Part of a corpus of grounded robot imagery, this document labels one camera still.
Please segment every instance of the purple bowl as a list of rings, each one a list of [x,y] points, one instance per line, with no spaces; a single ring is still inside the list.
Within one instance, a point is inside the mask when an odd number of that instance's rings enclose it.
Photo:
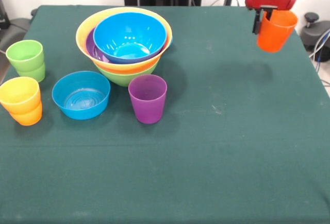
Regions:
[[[93,58],[106,62],[106,63],[110,63],[110,60],[107,59],[103,53],[100,51],[100,49],[98,49],[94,43],[94,39],[93,39],[93,33],[94,33],[94,29],[93,28],[90,33],[87,36],[86,39],[86,50],[88,52],[89,55],[91,55]]]

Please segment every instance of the bowl rim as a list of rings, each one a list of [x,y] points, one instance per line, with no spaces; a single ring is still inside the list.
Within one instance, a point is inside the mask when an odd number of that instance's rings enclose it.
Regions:
[[[128,12],[128,11],[136,11],[136,12],[147,12],[149,14],[153,14],[155,17],[159,17],[162,19],[162,22],[164,22],[166,24],[166,27],[169,28],[169,31],[168,31],[168,38],[169,38],[169,41],[168,41],[168,44],[166,46],[163,47],[163,49],[161,50],[161,52],[152,57],[152,58],[149,58],[145,61],[142,61],[142,62],[138,62],[138,63],[131,63],[131,64],[114,64],[114,63],[108,63],[108,62],[102,62],[98,59],[95,59],[93,58],[91,55],[89,55],[88,53],[86,53],[86,45],[83,43],[83,45],[80,44],[80,37],[79,37],[79,34],[83,31],[84,29],[84,26],[86,26],[86,24],[90,23],[90,21],[92,21],[95,17],[97,17],[98,15],[101,15],[103,13],[107,13],[107,12],[110,12],[110,11],[114,11],[114,12]],[[90,60],[92,60],[94,63],[96,63],[98,66],[102,67],[102,68],[107,68],[109,70],[114,70],[114,71],[127,71],[127,70],[132,70],[136,67],[140,67],[140,66],[143,66],[145,64],[148,64],[150,63],[151,61],[155,60],[155,57],[160,57],[166,50],[167,48],[172,44],[172,41],[173,40],[173,32],[172,32],[172,28],[170,26],[170,24],[168,23],[167,20],[165,20],[161,15],[151,11],[151,10],[148,10],[148,9],[142,9],[142,8],[138,8],[138,7],[130,7],[130,6],[120,6],[120,7],[114,7],[114,8],[109,8],[109,9],[104,9],[104,10],[101,10],[99,12],[96,12],[96,13],[93,13],[91,14],[89,17],[87,17],[86,19],[84,19],[80,25],[78,26],[78,29],[76,31],[76,44],[79,48],[79,50],[86,56],[88,57]]]
[[[130,14],[137,14],[137,15],[141,15],[141,16],[146,16],[146,17],[149,17],[149,18],[151,18],[152,20],[154,20],[154,21],[156,21],[159,25],[160,25],[160,27],[161,27],[161,29],[162,29],[162,32],[164,33],[164,38],[163,38],[163,41],[162,41],[162,43],[157,47],[157,49],[155,49],[154,50],[154,52],[152,52],[152,53],[149,53],[148,55],[146,55],[146,56],[142,56],[142,57],[136,57],[136,58],[133,58],[133,59],[126,59],[126,58],[121,58],[121,57],[117,57],[117,56],[115,56],[115,55],[113,55],[113,54],[110,54],[110,53],[107,53],[106,51],[104,51],[101,47],[100,47],[100,43],[97,43],[96,42],[96,39],[95,39],[95,33],[98,31],[98,30],[100,30],[100,26],[102,25],[102,24],[104,24],[104,23],[106,23],[106,22],[108,22],[110,19],[113,19],[115,16],[121,16],[121,15],[130,15]],[[129,61],[129,60],[141,60],[142,59],[142,61],[145,61],[145,60],[147,60],[147,59],[149,59],[149,58],[146,58],[146,57],[148,57],[148,56],[150,56],[150,55],[153,55],[154,53],[157,53],[157,52],[160,52],[161,50],[162,50],[162,48],[164,47],[164,45],[165,45],[165,43],[166,43],[166,40],[167,40],[167,31],[166,31],[166,28],[165,28],[165,26],[164,26],[164,24],[159,20],[159,19],[157,19],[157,18],[155,18],[155,17],[153,17],[153,16],[151,16],[151,15],[148,15],[148,14],[144,14],[144,13],[141,13],[141,12],[134,12],[134,11],[129,11],[129,12],[121,12],[121,13],[117,13],[117,14],[112,14],[112,15],[110,15],[110,16],[108,16],[107,18],[105,18],[105,19],[103,19],[101,22],[99,22],[96,26],[95,26],[95,28],[94,28],[94,32],[93,32],[93,41],[94,41],[94,44],[95,44],[95,46],[104,54],[104,55],[107,55],[107,56],[109,56],[111,59],[115,59],[115,60],[117,60],[118,59],[118,61],[122,61],[122,62],[124,62],[124,61]]]
[[[127,76],[127,77],[131,77],[131,76],[135,76],[135,75],[139,75],[139,74],[141,74],[141,73],[144,73],[144,72],[147,72],[147,71],[149,71],[150,69],[152,69],[153,67],[156,67],[156,65],[159,63],[159,60],[160,59],[158,59],[157,61],[156,61],[156,63],[154,63],[153,65],[151,65],[149,68],[147,68],[146,70],[143,70],[143,71],[141,71],[141,72],[137,72],[137,73],[134,73],[134,74],[117,74],[117,73],[112,73],[112,72],[108,72],[108,71],[106,71],[105,69],[103,69],[103,68],[101,68],[100,66],[98,66],[97,64],[95,64],[95,66],[97,67],[97,69],[98,70],[102,70],[102,71],[105,71],[107,74],[111,74],[111,75],[114,75],[114,76],[120,76],[120,77],[124,77],[124,76]]]
[[[54,89],[55,89],[55,87],[56,87],[57,84],[58,84],[61,80],[63,80],[64,78],[66,78],[66,77],[68,77],[68,76],[71,76],[71,75],[75,75],[75,74],[81,74],[81,73],[93,73],[93,74],[96,74],[96,75],[98,75],[98,76],[101,76],[101,78],[103,78],[104,80],[106,80],[106,82],[107,82],[107,86],[109,86],[109,90],[107,91],[106,96],[105,96],[105,97],[102,99],[102,101],[100,101],[97,105],[94,105],[94,106],[92,106],[92,107],[85,108],[85,109],[72,110],[72,109],[69,109],[69,108],[66,108],[66,107],[60,105],[60,104],[55,100],[55,98],[54,98]],[[75,72],[69,73],[69,74],[67,74],[67,75],[65,75],[65,76],[63,76],[63,77],[61,77],[61,78],[60,78],[60,79],[54,84],[53,89],[52,89],[52,99],[53,99],[54,103],[55,103],[59,108],[61,108],[61,109],[69,110],[69,111],[73,111],[73,112],[79,112],[79,111],[86,111],[86,110],[92,109],[92,108],[94,108],[94,107],[96,107],[96,106],[99,106],[99,105],[102,104],[103,102],[105,102],[106,99],[109,98],[110,91],[111,91],[111,84],[110,84],[110,81],[108,80],[108,78],[106,78],[106,77],[105,77],[104,75],[102,75],[101,73],[98,73],[98,72],[95,72],[95,71],[75,71]]]

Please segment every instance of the yellow bowl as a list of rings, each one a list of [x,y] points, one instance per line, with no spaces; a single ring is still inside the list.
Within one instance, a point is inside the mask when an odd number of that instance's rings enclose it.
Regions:
[[[97,65],[95,65],[98,70],[106,77],[108,78],[110,81],[112,81],[113,83],[119,85],[119,86],[123,86],[123,87],[127,87],[130,83],[130,81],[132,81],[134,78],[136,78],[137,76],[141,76],[141,75],[145,75],[145,74],[151,74],[154,69],[157,66],[156,62],[154,65],[152,65],[150,68],[142,71],[142,72],[138,72],[135,74],[114,74],[111,72],[107,72],[104,69],[98,67]]]
[[[167,40],[165,42],[164,48],[161,50],[161,52],[158,55],[139,63],[114,64],[114,63],[107,63],[100,61],[88,54],[86,49],[86,39],[90,31],[93,28],[95,28],[95,26],[105,18],[122,12],[140,12],[143,14],[151,15],[152,17],[155,17],[156,19],[160,20],[160,22],[165,26],[165,29],[167,31]],[[81,52],[85,54],[85,56],[90,58],[94,62],[94,64],[98,66],[98,68],[101,68],[109,73],[115,73],[115,74],[136,74],[148,70],[151,66],[153,66],[158,62],[161,55],[170,46],[172,42],[172,38],[173,35],[172,35],[171,26],[163,17],[150,10],[136,8],[136,7],[117,7],[117,8],[102,10],[98,13],[95,13],[90,17],[88,17],[87,19],[85,19],[80,24],[76,33],[76,43],[78,48],[81,50]]]

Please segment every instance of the blue bowl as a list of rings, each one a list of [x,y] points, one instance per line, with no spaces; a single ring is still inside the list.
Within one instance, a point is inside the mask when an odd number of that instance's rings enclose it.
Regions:
[[[167,38],[156,18],[142,13],[119,13],[100,22],[93,34],[97,48],[113,63],[138,63],[160,53]]]
[[[100,115],[107,107],[110,82],[103,75],[80,71],[61,78],[53,87],[55,104],[68,117],[77,120]]]

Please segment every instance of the green cup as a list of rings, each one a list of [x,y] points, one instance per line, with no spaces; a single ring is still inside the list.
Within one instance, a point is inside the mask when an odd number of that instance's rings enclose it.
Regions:
[[[19,76],[28,76],[37,82],[45,78],[45,62],[42,44],[36,40],[18,41],[6,50],[10,64]]]

